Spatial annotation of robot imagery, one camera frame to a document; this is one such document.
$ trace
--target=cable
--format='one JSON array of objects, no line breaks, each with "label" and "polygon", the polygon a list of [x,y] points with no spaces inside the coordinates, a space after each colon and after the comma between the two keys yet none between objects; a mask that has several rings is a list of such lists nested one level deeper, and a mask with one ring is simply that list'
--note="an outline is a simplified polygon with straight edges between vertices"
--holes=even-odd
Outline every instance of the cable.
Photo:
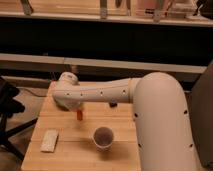
[{"label": "cable", "polygon": [[39,94],[36,94],[36,93],[34,93],[33,91],[31,91],[31,90],[29,90],[29,89],[27,89],[27,88],[19,88],[20,90],[24,90],[24,91],[27,91],[27,92],[29,92],[30,94],[32,94],[33,96],[36,96],[36,97],[47,97],[46,95],[39,95]]}]

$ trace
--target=background desk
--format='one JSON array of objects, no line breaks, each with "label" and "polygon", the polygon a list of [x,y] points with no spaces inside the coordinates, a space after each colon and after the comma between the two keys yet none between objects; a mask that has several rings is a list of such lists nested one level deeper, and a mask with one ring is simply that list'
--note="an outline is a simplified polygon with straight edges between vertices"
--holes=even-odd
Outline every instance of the background desk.
[{"label": "background desk", "polygon": [[[63,111],[52,99],[50,85],[30,145],[22,164],[23,171],[140,171],[132,106],[107,103],[84,103],[84,120],[76,113]],[[101,153],[91,137],[96,128],[110,127],[115,141],[109,152]],[[47,129],[57,129],[59,140],[54,153],[40,152]]]}]

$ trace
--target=black chair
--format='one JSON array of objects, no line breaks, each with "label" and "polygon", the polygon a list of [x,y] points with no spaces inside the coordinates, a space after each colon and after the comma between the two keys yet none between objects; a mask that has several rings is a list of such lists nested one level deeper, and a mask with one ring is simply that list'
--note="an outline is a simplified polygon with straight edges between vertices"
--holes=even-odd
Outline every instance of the black chair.
[{"label": "black chair", "polygon": [[0,145],[4,146],[7,151],[13,153],[20,160],[23,160],[24,155],[13,146],[9,141],[9,138],[34,125],[37,119],[33,119],[30,122],[6,131],[7,119],[11,118],[14,113],[24,112],[25,110],[25,107],[20,102],[13,99],[13,97],[17,96],[19,92],[19,89],[0,77]]}]

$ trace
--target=floor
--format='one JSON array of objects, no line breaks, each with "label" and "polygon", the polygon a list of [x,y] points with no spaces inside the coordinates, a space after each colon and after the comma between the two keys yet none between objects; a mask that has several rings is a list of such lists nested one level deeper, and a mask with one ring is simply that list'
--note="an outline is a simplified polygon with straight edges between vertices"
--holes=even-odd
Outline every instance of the floor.
[{"label": "floor", "polygon": [[[47,89],[43,88],[20,88],[21,92],[16,97],[25,106],[24,113],[15,114],[8,119],[7,129],[18,126],[22,123],[36,118],[42,107],[42,103]],[[10,140],[22,152],[25,153],[33,132],[33,127],[15,135]],[[21,171],[21,161],[13,154],[8,153],[5,149],[0,148],[0,171]]]}]

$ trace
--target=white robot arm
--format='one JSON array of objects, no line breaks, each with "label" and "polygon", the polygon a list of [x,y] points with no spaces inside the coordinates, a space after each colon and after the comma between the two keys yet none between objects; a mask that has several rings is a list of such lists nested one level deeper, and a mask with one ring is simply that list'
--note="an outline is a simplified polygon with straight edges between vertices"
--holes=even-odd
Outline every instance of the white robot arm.
[{"label": "white robot arm", "polygon": [[133,103],[142,171],[198,171],[184,91],[165,73],[90,86],[75,86],[63,73],[55,101],[71,109],[83,101]]}]

